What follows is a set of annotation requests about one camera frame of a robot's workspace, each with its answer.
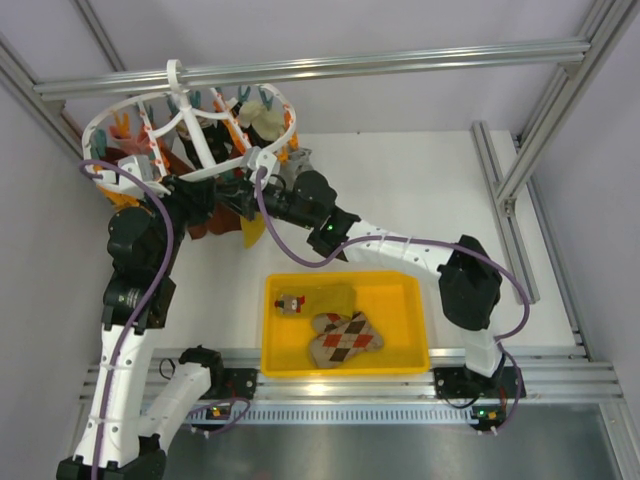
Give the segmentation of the mustard yellow sock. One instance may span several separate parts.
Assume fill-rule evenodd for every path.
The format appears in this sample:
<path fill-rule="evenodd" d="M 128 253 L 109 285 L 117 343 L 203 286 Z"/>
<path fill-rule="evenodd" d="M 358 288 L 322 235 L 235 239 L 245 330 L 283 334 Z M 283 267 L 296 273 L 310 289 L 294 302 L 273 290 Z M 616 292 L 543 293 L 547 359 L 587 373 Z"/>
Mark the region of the mustard yellow sock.
<path fill-rule="evenodd" d="M 264 218 L 260 213 L 257 213 L 252 220 L 241 217 L 240 225 L 245 249 L 252 248 L 260 240 L 266 229 Z"/>

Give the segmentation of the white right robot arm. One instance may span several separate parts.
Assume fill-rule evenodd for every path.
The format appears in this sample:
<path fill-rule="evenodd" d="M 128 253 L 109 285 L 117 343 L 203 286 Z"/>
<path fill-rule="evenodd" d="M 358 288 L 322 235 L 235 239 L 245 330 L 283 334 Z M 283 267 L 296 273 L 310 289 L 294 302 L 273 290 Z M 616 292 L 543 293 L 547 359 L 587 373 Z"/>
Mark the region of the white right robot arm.
<path fill-rule="evenodd" d="M 315 171 L 302 173 L 291 189 L 265 177 L 224 181 L 215 198 L 246 219 L 262 214 L 307 229 L 307 242 L 324 263 L 367 263 L 435 281 L 442 312 L 461 331 L 465 350 L 449 393 L 478 400 L 502 386 L 505 356 L 490 330 L 502 277 L 476 238 L 426 241 L 377 227 L 338 207 L 336 191 Z"/>

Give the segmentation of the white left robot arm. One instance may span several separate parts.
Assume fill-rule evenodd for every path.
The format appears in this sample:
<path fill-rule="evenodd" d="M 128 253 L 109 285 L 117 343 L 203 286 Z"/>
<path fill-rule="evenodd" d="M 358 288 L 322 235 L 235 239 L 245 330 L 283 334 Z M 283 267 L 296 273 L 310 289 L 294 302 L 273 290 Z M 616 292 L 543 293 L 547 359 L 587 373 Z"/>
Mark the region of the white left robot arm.
<path fill-rule="evenodd" d="M 115 213 L 107 251 L 113 274 L 103 294 L 102 352 L 87 424 L 59 479 L 160 479 L 171 443 L 194 403 L 225 388 L 218 352 L 185 350 L 169 383 L 141 409 L 148 370 L 176 285 L 171 270 L 188 228 L 212 216 L 216 183 L 163 181 L 138 206 Z"/>

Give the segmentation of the grey sock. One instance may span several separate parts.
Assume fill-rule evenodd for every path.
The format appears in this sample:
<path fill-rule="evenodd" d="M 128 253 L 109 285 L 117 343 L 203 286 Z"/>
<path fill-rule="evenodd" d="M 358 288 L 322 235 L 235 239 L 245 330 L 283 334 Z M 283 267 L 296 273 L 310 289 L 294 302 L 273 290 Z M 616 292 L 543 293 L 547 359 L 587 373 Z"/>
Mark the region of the grey sock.
<path fill-rule="evenodd" d="M 294 178 L 306 171 L 313 171 L 311 155 L 312 150 L 305 147 L 291 151 L 283 169 Z"/>

